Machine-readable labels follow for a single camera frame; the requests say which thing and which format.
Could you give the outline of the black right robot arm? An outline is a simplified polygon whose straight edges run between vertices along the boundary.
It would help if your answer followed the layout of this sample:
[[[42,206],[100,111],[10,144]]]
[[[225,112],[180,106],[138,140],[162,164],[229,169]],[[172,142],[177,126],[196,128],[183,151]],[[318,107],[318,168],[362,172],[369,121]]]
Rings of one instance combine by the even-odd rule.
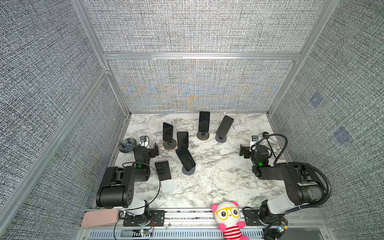
[[[266,146],[240,145],[239,155],[250,159],[253,174],[260,180],[283,181],[285,192],[262,202],[259,220],[264,225],[274,224],[289,213],[324,204],[332,188],[327,177],[317,168],[301,162],[269,165],[270,150]]]

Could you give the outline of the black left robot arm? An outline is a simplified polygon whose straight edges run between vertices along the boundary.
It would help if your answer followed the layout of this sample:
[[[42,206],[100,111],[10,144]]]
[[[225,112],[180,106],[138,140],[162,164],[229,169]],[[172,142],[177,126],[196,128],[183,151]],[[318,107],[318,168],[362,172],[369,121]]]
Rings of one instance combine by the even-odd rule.
[[[149,202],[134,196],[135,183],[146,182],[151,174],[151,158],[159,155],[155,143],[152,149],[137,146],[134,162],[126,167],[108,167],[100,183],[96,205],[99,208],[120,208],[125,226],[147,226],[151,222]]]

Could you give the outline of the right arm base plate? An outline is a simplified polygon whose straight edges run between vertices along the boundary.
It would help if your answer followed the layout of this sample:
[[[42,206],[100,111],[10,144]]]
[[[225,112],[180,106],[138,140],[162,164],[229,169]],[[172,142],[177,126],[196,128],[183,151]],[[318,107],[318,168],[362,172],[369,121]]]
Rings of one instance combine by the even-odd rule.
[[[268,226],[270,224],[277,226],[278,220],[284,218],[284,215],[271,215],[267,216],[265,219],[260,220],[259,212],[259,209],[252,209],[250,207],[245,207],[242,209],[246,226]]]

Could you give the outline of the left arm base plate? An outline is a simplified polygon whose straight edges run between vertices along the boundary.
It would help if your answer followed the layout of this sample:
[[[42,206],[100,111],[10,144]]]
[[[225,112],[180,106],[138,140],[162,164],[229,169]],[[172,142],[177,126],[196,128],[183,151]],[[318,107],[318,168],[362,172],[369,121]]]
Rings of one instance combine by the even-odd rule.
[[[164,210],[150,210],[142,215],[127,213],[124,217],[124,227],[163,227],[165,221]]]

